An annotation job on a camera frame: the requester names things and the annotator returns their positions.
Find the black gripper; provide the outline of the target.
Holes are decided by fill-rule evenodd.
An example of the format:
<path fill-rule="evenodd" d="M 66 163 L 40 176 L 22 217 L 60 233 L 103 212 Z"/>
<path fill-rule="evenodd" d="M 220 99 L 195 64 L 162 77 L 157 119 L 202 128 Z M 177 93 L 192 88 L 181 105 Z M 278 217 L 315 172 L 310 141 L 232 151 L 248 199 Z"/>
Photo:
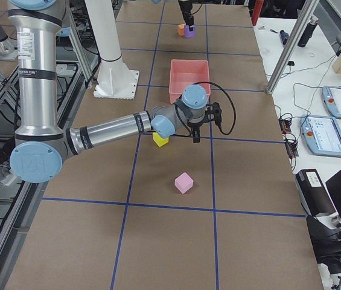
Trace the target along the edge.
<path fill-rule="evenodd" d="M 219 103 L 214 102 L 207 104 L 203 118 L 200 121 L 187 122 L 190 128 L 193 128 L 193 143 L 200 142 L 200 130 L 198 129 L 204 123 L 214 122 L 215 125 L 221 129 L 221 107 Z"/>
<path fill-rule="evenodd" d="M 194 16 L 190 11 L 185 12 L 185 24 L 190 26 L 189 31 L 194 31 Z"/>

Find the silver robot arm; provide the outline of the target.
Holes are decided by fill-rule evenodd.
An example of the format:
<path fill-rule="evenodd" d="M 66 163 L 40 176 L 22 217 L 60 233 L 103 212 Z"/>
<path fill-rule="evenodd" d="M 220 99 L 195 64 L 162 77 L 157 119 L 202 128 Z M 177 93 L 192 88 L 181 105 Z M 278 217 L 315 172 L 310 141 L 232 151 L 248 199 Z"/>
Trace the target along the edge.
<path fill-rule="evenodd" d="M 189 32 L 193 32 L 194 31 L 194 16 L 191 12 L 193 8 L 192 1 L 178 0 L 178 4 L 182 13 L 182 17 L 185 22 L 185 28 L 187 28 Z"/>
<path fill-rule="evenodd" d="M 189 85 L 167 107 L 157 106 L 81 128 L 57 124 L 56 36 L 69 24 L 68 1 L 9 1 L 8 16 L 17 30 L 21 125 L 10 155 L 12 171 L 22 180 L 43 183 L 54 178 L 63 163 L 84 150 L 148 131 L 162 138 L 178 129 L 200 140 L 205 123 L 221 124 L 218 103 L 208 103 L 201 83 Z"/>

